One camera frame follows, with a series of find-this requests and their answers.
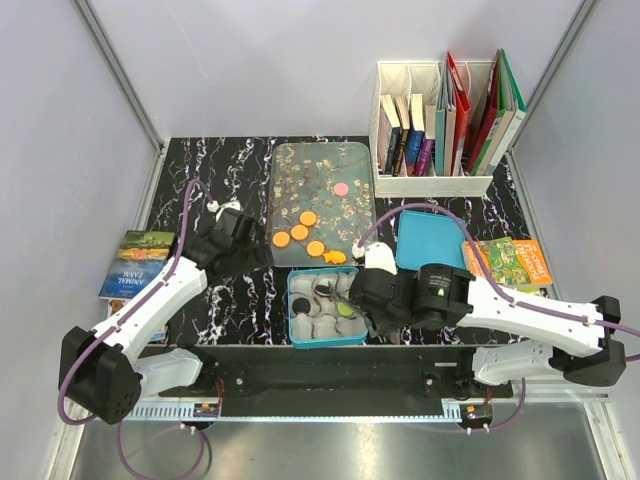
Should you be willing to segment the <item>green round cookie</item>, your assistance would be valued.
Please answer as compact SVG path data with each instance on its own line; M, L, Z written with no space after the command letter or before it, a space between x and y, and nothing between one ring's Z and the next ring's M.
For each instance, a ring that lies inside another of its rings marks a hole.
M338 314L344 318L351 318L355 314L355 311L351 307L341 302L336 305L336 308Z

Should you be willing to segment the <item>pink round cookie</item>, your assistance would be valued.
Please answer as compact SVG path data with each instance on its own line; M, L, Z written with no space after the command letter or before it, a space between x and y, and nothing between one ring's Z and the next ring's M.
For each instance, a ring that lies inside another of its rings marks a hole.
M343 182L336 183L333 186L333 192L336 196L344 197L349 193L349 185Z

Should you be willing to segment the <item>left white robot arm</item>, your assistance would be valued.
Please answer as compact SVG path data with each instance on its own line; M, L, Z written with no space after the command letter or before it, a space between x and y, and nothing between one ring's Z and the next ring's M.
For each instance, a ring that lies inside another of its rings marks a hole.
M109 425L139 400L175 388L196 396L214 389L215 359L194 346L144 357L154 333L218 280L268 268L273 258L264 226L233 203L203 233L183 235L174 256L120 311L90 330L75 327L61 344L58 414L71 400Z

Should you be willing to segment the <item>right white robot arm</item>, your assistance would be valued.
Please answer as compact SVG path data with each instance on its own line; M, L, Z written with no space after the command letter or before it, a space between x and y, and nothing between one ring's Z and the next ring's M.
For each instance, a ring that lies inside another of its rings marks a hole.
M623 343L612 337L619 320L613 297L564 303L494 286L463 269L427 264L405 274L363 268L347 302L379 335L405 325L474 327L520 336L518 343L478 347L462 360L454 384L470 397L488 386L552 372L578 385L609 387L627 365Z

